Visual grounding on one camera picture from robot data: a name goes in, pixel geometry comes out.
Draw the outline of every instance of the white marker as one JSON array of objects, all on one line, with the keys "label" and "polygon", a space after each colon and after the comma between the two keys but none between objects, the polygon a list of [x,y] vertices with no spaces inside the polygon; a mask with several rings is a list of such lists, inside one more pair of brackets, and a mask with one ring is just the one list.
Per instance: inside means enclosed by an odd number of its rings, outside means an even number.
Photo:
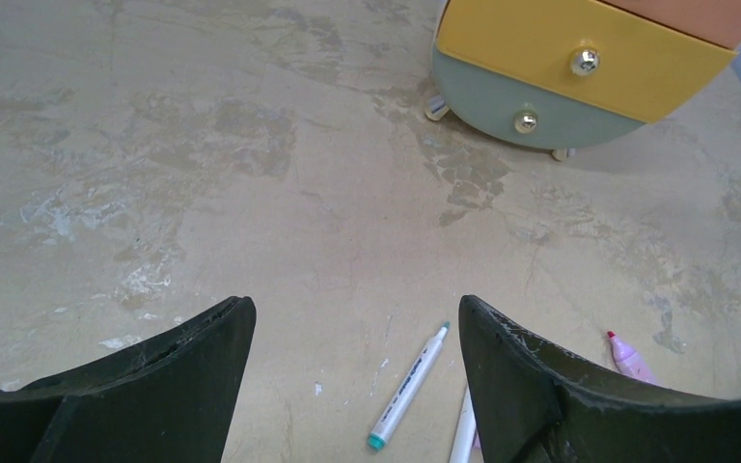
[{"label": "white marker", "polygon": [[473,438],[476,437],[476,416],[473,414],[473,400],[470,399],[470,387],[464,392],[461,413],[458,415],[458,427],[455,429],[453,451],[450,463],[468,463],[473,450]]},{"label": "white marker", "polygon": [[401,421],[401,417],[404,416],[404,412],[416,396],[416,392],[422,383],[425,382],[427,373],[430,368],[436,362],[436,358],[439,356],[439,352],[442,350],[442,340],[447,335],[448,329],[450,328],[450,322],[446,321],[442,325],[436,336],[427,340],[427,344],[422,349],[422,353],[413,363],[413,367],[410,368],[410,372],[404,377],[404,380],[399,385],[397,392],[394,394],[394,398],[385,407],[385,412],[382,414],[382,418],[376,422],[376,426],[373,427],[373,431],[368,436],[368,445],[376,450],[384,449],[388,441],[391,439],[398,422]]}]

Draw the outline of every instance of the marker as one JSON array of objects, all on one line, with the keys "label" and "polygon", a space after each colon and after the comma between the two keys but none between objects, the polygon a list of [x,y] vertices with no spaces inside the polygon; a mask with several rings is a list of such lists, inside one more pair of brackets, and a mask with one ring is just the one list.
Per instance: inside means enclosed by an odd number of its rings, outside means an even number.
[{"label": "marker", "polygon": [[413,363],[413,367],[410,368],[407,376],[404,377],[399,385],[394,398],[385,407],[385,412],[382,413],[382,417],[379,418],[376,426],[373,427],[373,431],[370,432],[368,445],[372,449],[380,451],[390,441],[391,436],[398,426],[398,422],[401,421],[401,417],[404,416],[404,412],[407,410],[413,397],[416,396],[419,387],[425,382],[427,373],[436,362],[436,358],[442,350],[442,340],[447,335],[449,328],[450,322],[446,321],[439,329],[439,332],[436,333],[436,336],[427,340],[427,344],[425,344],[416,362]]},{"label": "marker", "polygon": [[470,398],[470,387],[464,392],[461,413],[458,415],[458,426],[453,439],[453,451],[450,463],[468,463],[473,450],[473,438],[476,437],[476,416],[473,414],[473,400]]},{"label": "marker", "polygon": [[614,332],[607,332],[612,345],[612,359],[624,376],[658,386],[657,379],[644,362],[644,358],[634,347],[623,342]]}]

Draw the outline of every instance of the yellow drawer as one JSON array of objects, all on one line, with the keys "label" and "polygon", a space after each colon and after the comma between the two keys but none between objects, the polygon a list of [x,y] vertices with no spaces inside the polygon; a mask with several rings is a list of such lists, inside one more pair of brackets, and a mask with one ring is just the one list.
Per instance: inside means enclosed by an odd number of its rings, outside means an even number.
[{"label": "yellow drawer", "polygon": [[[450,0],[436,47],[628,118],[654,123],[708,85],[736,52],[593,0]],[[572,72],[582,48],[594,72]]]}]

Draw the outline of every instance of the caster wheel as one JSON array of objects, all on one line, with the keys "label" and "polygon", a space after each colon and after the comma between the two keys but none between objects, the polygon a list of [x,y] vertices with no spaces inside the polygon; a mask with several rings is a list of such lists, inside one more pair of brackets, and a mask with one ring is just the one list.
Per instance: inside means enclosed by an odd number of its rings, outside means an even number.
[{"label": "caster wheel", "polygon": [[445,104],[445,99],[441,95],[436,95],[427,101],[425,116],[431,121],[437,123],[450,112],[450,108]]},{"label": "caster wheel", "polygon": [[557,150],[552,150],[550,154],[552,154],[552,158],[555,159],[556,161],[564,162],[565,160],[575,155],[575,149],[574,148],[559,148]]}]

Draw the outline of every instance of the white paint stain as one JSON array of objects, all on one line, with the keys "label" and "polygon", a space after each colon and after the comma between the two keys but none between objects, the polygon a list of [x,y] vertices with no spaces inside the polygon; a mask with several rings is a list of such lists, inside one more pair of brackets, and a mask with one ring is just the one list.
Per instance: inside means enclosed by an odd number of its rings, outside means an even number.
[{"label": "white paint stain", "polygon": [[432,148],[442,148],[442,143],[429,135],[422,137],[422,143]]},{"label": "white paint stain", "polygon": [[14,379],[13,381],[5,381],[1,383],[1,390],[5,393],[11,393],[13,391],[18,391],[21,388],[21,380],[20,379]]},{"label": "white paint stain", "polygon": [[153,266],[149,263],[141,265],[121,281],[121,285],[131,295],[151,294],[161,286],[166,287],[172,283],[172,276],[166,275],[159,282],[159,277],[163,262]]},{"label": "white paint stain", "polygon": [[373,384],[370,385],[370,396],[373,397],[373,391],[376,390],[376,381],[379,380],[379,370],[373,375]]},{"label": "white paint stain", "polygon": [[18,211],[21,221],[33,226],[33,232],[47,235],[44,244],[57,244],[55,235],[74,241],[76,225],[80,224],[89,230],[96,230],[124,213],[125,206],[120,202],[110,202],[94,207],[67,204],[66,195],[62,195],[66,188],[67,185],[61,187],[41,201],[35,199]]},{"label": "white paint stain", "polygon": [[123,349],[130,345],[137,344],[143,340],[140,336],[126,335],[122,338],[112,338],[111,340],[102,340],[100,343],[109,347],[110,349]]}]

